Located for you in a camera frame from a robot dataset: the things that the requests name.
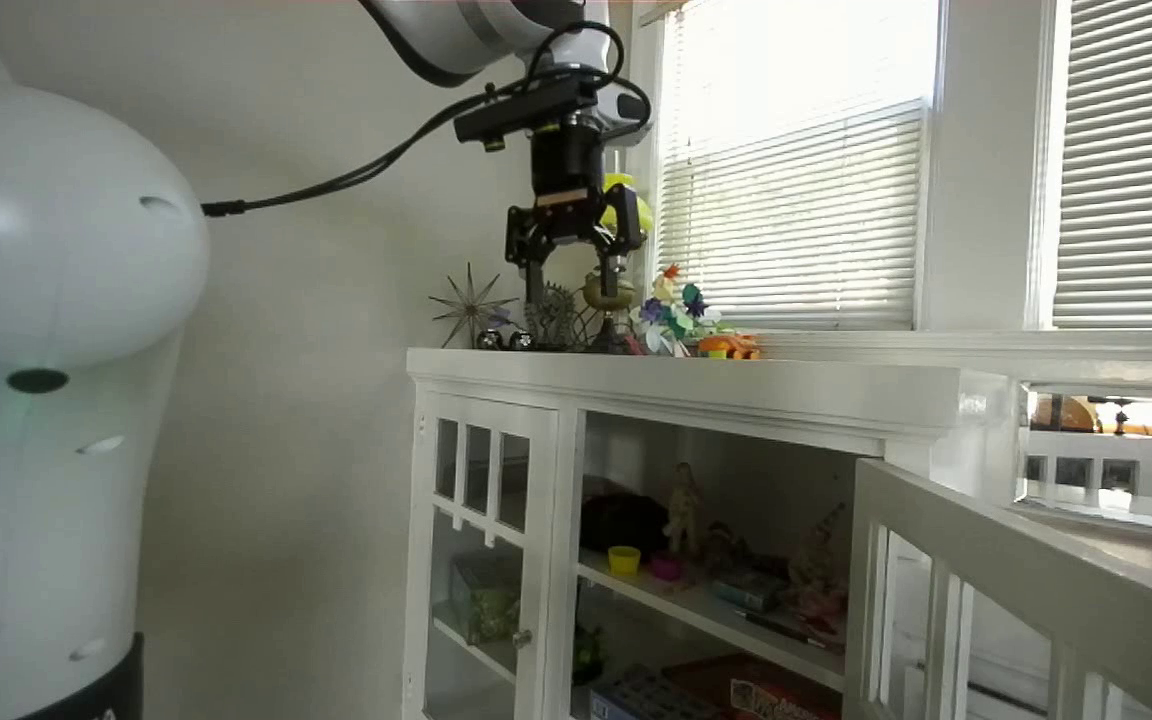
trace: white robot body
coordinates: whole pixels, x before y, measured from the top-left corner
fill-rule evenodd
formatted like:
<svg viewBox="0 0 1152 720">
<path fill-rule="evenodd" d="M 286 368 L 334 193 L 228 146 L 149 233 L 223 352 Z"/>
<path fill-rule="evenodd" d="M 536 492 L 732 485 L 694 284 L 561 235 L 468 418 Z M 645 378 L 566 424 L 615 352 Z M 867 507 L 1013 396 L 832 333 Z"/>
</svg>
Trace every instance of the white robot body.
<svg viewBox="0 0 1152 720">
<path fill-rule="evenodd" d="M 142 476 L 205 278 L 181 173 L 0 64 L 0 720 L 132 648 Z"/>
</svg>

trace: window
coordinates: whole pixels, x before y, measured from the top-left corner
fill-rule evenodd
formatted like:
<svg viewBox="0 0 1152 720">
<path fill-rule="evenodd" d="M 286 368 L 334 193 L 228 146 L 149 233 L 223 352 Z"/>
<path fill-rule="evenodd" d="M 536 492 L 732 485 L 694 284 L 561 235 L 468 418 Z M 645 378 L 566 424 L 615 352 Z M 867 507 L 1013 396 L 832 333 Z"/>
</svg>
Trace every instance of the window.
<svg viewBox="0 0 1152 720">
<path fill-rule="evenodd" d="M 661 261 L 729 321 L 906 328 L 937 0 L 691 0 L 662 43 Z"/>
<path fill-rule="evenodd" d="M 1152 328 L 1152 0 L 1071 0 L 1055 328 Z"/>
</svg>

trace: glass cabinet door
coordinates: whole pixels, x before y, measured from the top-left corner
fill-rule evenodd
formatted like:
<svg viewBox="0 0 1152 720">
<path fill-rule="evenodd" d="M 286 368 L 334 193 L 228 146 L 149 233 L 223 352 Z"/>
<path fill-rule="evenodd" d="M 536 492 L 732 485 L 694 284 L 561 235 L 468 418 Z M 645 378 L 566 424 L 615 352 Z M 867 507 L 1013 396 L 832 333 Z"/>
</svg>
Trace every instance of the glass cabinet door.
<svg viewBox="0 0 1152 720">
<path fill-rule="evenodd" d="M 416 418 L 416 514 L 406 621 L 406 717 L 527 717 L 536 674 L 536 599 L 523 597 L 531 480 L 545 411 L 496 405 L 427 405 Z"/>
</svg>

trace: figurine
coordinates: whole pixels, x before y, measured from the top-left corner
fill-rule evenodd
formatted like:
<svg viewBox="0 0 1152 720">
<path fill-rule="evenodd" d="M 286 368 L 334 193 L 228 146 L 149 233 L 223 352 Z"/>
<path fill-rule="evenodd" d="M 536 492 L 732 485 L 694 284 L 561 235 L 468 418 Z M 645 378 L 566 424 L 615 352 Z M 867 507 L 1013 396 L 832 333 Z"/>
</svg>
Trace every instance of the figurine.
<svg viewBox="0 0 1152 720">
<path fill-rule="evenodd" d="M 694 555 L 698 547 L 698 486 L 691 463 L 675 463 L 662 536 L 670 555 Z"/>
</svg>

